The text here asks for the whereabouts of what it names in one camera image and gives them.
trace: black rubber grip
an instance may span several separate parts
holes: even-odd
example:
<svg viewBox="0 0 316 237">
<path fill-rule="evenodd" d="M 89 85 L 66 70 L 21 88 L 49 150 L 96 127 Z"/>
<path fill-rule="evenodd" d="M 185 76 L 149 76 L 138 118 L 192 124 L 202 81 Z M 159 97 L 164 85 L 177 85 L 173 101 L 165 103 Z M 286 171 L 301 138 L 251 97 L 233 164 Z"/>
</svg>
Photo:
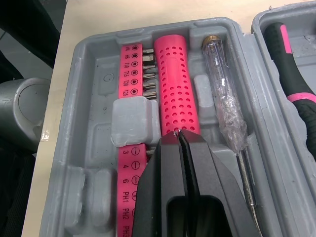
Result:
<svg viewBox="0 0 316 237">
<path fill-rule="evenodd" d="M 298 70 L 283 23 L 273 23 L 264 32 L 264 39 L 270 56 L 280 75 L 280 83 L 286 96 L 296 93 L 315 95 L 306 84 Z M 301 119 L 307 128 L 306 145 L 316 159 L 316 103 L 312 100 L 301 99 L 293 102 Z"/>
<path fill-rule="evenodd" d="M 314 94 L 298 70 L 293 54 L 285 51 L 285 44 L 281 32 L 282 25 L 284 24 L 273 23 L 269 25 L 264 32 L 264 39 L 271 59 L 276 64 L 280 74 L 280 83 L 284 93 L 286 96 L 301 92 Z"/>
<path fill-rule="evenodd" d="M 307 99 L 294 101 L 293 104 L 306 124 L 307 149 L 316 158 L 316 104 Z"/>
</svg>

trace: plastic packaging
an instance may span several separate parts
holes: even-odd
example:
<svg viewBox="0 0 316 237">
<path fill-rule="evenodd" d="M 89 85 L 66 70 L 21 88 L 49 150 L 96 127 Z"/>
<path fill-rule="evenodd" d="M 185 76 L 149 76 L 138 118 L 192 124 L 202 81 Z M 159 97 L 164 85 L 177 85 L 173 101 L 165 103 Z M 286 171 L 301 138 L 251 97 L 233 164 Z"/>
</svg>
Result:
<svg viewBox="0 0 316 237">
<path fill-rule="evenodd" d="M 228 146 L 238 154 L 245 147 L 247 124 L 241 113 L 223 51 L 222 41 L 217 37 L 203 43 L 220 130 Z"/>
</svg>

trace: tool case compartment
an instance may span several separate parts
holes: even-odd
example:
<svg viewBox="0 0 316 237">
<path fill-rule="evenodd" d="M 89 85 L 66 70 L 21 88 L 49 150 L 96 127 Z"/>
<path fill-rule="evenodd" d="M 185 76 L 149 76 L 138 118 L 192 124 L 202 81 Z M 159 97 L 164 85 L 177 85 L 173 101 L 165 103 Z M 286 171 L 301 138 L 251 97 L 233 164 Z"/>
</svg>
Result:
<svg viewBox="0 0 316 237">
<path fill-rule="evenodd" d="M 80 42 L 71 64 L 40 236 L 116 236 L 118 148 L 111 141 L 111 120 L 118 99 L 120 49 L 132 43 L 153 48 L 156 39 L 170 34 L 186 39 L 192 85 L 195 76 L 207 72 L 201 50 L 205 37 L 217 35 L 224 42 L 247 122 L 247 152 L 263 236 L 313 236 L 316 163 L 305 145 L 305 124 L 282 91 L 262 31 L 275 21 L 288 24 L 298 67 L 316 91 L 315 12 L 316 3 L 302 3 L 260 13 L 251 34 L 243 34 L 228 18 L 212 18 L 107 33 Z M 158 73 L 149 81 L 156 82 L 159 103 Z M 202 137 L 242 191 L 235 154 L 217 119 L 200 126 Z"/>
</svg>

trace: perforated pink handle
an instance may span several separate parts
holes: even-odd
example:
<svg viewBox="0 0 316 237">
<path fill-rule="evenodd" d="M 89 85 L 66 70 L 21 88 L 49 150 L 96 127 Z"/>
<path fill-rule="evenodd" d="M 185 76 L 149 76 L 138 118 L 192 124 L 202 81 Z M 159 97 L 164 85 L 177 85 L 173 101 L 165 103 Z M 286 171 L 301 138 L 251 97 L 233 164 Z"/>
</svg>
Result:
<svg viewBox="0 0 316 237">
<path fill-rule="evenodd" d="M 181 129 L 200 134 L 184 37 L 160 37 L 154 48 L 159 70 L 162 135 Z"/>
</svg>

